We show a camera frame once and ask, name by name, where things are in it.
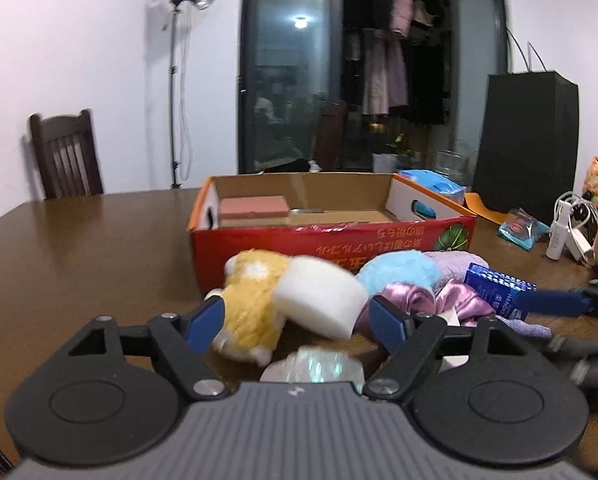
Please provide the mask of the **lavender fluffy towel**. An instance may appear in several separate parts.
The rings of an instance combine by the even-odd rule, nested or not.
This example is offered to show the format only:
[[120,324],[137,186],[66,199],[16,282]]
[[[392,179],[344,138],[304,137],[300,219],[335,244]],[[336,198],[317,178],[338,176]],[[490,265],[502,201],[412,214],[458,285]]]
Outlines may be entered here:
[[482,257],[471,252],[426,252],[426,256],[433,260],[440,270],[440,278],[436,281],[436,287],[442,287],[448,281],[463,282],[466,272],[475,263],[489,269],[489,263]]

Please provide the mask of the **yellow plush toy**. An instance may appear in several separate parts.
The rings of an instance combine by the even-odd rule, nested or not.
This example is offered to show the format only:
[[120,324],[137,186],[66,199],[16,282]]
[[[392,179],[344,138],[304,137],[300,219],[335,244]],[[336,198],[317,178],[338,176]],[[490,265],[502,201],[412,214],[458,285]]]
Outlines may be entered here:
[[267,367],[285,326],[272,292],[290,263],[288,256],[249,249],[229,258],[224,266],[224,287],[206,298],[224,302],[224,323],[212,340],[212,349],[237,362]]

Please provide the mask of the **clear glass cup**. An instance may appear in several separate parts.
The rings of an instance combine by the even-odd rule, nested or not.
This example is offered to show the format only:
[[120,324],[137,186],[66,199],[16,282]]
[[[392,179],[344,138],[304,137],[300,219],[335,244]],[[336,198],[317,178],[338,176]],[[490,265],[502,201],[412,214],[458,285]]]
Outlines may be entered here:
[[433,169],[456,184],[464,185],[467,182],[468,158],[453,151],[439,150]]

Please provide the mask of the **studio light on stand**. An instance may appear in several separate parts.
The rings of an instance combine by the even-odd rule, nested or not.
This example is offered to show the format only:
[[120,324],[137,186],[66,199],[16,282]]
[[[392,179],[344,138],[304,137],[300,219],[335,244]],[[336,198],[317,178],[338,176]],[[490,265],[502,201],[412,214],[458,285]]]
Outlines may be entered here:
[[189,179],[193,164],[193,141],[186,110],[186,82],[191,42],[192,10],[207,10],[215,0],[170,0],[168,130],[171,164],[171,188],[176,190]]

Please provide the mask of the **blue tissue pack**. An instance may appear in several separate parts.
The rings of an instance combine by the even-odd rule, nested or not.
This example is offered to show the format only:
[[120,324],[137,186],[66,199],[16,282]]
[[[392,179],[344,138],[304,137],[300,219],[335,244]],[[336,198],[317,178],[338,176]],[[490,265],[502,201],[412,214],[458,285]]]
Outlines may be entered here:
[[442,174],[437,174],[435,171],[428,169],[400,170],[399,174],[421,185],[423,188],[428,188],[430,191],[438,193],[448,198],[448,200],[452,200],[452,202],[460,206],[464,205],[465,186],[457,184]]

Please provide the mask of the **black paper bag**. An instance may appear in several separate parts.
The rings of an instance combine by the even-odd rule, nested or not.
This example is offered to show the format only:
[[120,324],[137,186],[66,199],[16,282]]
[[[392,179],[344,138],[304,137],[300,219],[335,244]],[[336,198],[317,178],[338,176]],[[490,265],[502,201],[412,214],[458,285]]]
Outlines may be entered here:
[[550,222],[575,184],[579,88],[544,64],[534,70],[536,54],[522,54],[522,72],[488,79],[472,191],[490,210],[520,208]]

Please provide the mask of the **purple satin scrunchie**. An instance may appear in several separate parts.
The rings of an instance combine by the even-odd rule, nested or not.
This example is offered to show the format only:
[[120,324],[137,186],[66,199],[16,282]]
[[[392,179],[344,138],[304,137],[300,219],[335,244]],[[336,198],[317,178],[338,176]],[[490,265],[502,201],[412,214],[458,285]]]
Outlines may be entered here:
[[475,327],[482,318],[493,318],[494,309],[476,290],[458,281],[448,281],[435,297],[436,315],[451,326]]
[[[405,314],[418,312],[437,313],[435,297],[427,288],[407,283],[391,283],[387,285],[379,296],[386,298]],[[359,333],[366,339],[375,342],[371,323],[369,322],[369,300],[361,310],[354,333]]]

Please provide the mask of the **black sliding door frame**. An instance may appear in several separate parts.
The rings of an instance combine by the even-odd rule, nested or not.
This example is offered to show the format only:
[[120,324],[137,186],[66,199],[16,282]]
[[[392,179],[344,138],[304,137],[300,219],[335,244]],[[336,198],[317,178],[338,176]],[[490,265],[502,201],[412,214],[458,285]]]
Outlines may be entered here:
[[477,165],[505,0],[243,0],[238,168]]

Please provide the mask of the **orange paper piece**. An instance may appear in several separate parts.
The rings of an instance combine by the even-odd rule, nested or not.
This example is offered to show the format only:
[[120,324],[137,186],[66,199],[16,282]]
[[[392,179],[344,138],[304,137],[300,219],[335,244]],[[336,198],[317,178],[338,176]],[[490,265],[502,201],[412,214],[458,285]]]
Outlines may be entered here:
[[505,212],[495,211],[489,209],[477,193],[466,192],[464,195],[466,208],[474,214],[477,214],[480,218],[484,218],[497,226],[500,226],[506,219]]

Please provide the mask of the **iridescent mesh ball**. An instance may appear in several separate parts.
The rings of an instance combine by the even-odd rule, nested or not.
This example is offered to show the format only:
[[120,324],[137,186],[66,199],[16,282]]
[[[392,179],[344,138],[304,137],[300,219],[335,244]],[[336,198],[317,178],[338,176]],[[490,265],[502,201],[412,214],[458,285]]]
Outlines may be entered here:
[[323,384],[351,382],[358,393],[365,384],[362,363],[346,351],[319,347],[300,347],[287,358],[273,362],[262,373],[260,382],[285,384]]

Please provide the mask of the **small blue packet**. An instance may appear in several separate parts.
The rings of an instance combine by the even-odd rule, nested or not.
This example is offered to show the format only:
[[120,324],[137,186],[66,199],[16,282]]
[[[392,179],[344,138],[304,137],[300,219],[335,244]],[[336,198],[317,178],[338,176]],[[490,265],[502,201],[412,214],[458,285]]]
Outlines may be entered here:
[[537,240],[549,233],[550,228],[523,209],[511,209],[500,224],[498,235],[517,247],[530,252]]

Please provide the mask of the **pink white sponge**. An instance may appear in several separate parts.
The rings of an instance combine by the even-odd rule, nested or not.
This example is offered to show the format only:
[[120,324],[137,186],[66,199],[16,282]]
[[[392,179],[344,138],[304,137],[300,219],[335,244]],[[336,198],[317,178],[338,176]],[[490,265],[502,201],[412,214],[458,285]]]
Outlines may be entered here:
[[220,204],[222,219],[281,218],[289,214],[284,196],[224,198]]

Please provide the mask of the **purple knit pouch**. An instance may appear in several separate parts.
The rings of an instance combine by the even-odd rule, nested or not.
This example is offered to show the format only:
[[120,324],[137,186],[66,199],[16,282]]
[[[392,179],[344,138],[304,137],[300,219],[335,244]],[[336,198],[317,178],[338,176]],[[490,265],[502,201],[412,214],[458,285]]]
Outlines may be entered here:
[[541,339],[550,339],[552,337],[552,330],[540,324],[530,324],[519,318],[502,318],[502,316],[497,316],[497,319],[523,337]]

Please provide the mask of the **blue fluffy plush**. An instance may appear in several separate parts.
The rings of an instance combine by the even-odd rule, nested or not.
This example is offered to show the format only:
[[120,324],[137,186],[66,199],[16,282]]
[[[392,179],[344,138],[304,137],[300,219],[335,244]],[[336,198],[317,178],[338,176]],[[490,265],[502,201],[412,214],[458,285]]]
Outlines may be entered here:
[[439,264],[417,250],[386,252],[364,263],[357,272],[357,280],[369,296],[395,283],[416,285],[431,292],[441,278]]

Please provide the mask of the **blue white carton box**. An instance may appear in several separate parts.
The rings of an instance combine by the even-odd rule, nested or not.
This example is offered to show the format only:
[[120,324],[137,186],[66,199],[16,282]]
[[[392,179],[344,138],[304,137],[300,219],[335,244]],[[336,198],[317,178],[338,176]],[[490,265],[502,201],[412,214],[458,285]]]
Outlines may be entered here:
[[534,292],[537,286],[511,275],[494,271],[477,263],[470,263],[464,283],[488,302],[497,315],[509,320],[525,321],[527,311],[517,306],[516,296],[520,292]]

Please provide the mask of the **red cardboard box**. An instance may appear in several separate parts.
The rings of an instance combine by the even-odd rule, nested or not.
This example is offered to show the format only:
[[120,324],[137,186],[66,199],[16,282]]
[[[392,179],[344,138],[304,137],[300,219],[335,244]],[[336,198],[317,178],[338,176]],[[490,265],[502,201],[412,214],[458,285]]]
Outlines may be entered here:
[[[230,198],[282,196],[291,213],[278,226],[264,220],[226,226]],[[188,232],[202,292],[224,283],[224,264],[249,249],[316,256],[357,272],[397,250],[466,250],[475,215],[400,174],[242,174],[210,177],[195,201]]]

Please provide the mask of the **dark wooden chair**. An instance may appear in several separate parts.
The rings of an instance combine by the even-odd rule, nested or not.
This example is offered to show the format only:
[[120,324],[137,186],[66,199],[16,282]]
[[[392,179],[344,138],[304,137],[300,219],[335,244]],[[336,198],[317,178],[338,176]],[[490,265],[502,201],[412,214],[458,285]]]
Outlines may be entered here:
[[104,193],[90,110],[28,120],[46,200]]

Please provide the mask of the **white sponge block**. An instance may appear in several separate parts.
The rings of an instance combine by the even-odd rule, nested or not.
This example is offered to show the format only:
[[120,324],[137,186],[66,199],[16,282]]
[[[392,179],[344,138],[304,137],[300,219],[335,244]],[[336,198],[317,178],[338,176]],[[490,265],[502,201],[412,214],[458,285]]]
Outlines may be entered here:
[[297,256],[273,288],[272,300],[285,318],[306,330],[329,339],[349,339],[369,295],[340,266]]

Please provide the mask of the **hanging clothes rack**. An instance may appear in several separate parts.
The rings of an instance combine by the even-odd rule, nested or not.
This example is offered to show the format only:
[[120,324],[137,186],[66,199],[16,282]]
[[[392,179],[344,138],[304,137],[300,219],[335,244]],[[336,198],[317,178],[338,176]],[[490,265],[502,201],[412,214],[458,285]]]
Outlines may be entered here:
[[451,0],[342,0],[340,95],[371,118],[448,124]]

